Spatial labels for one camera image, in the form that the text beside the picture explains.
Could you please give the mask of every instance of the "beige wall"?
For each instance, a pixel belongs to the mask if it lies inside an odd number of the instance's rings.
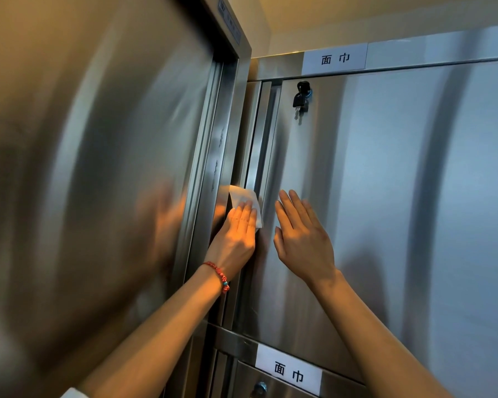
[[[229,0],[230,6],[253,49],[253,57],[266,56],[271,29],[259,0]]]
[[[498,25],[498,0],[468,0],[399,14],[275,33],[269,54],[409,38],[431,33]]]

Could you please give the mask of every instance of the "bracelet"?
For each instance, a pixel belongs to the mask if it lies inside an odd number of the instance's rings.
[[[227,277],[225,276],[225,274],[222,273],[222,271],[216,266],[216,264],[211,263],[210,261],[207,261],[203,264],[212,267],[214,271],[216,271],[216,274],[219,275],[219,278],[221,279],[221,284],[223,285],[222,289],[223,294],[226,294],[227,291],[229,290],[229,282],[227,281]]]

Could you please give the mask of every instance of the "human hand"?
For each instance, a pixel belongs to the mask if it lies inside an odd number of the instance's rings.
[[[312,289],[336,276],[334,250],[310,203],[301,201],[295,191],[279,192],[275,210],[280,227],[273,242],[280,261]]]
[[[216,264],[229,281],[239,273],[254,252],[256,209],[248,201],[233,208],[206,252],[205,262]]]

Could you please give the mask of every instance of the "sticker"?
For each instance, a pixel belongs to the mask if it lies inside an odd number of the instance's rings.
[[[340,73],[365,69],[368,43],[304,52],[302,75]]]
[[[323,370],[305,361],[258,344],[255,367],[298,388],[319,395]]]
[[[240,32],[240,29],[238,29],[238,26],[234,23],[234,19],[232,19],[232,15],[223,0],[218,1],[218,11],[232,33],[232,37],[236,40],[236,43],[240,44],[240,40],[242,40],[242,33]]]

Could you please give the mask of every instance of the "paper towel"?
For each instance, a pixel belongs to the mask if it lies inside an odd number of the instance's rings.
[[[232,206],[236,208],[240,205],[240,202],[247,202],[251,200],[253,202],[253,208],[256,208],[256,228],[262,228],[262,214],[260,213],[260,204],[258,203],[258,198],[256,193],[252,190],[246,190],[242,187],[231,186],[229,187],[230,199],[232,201]]]

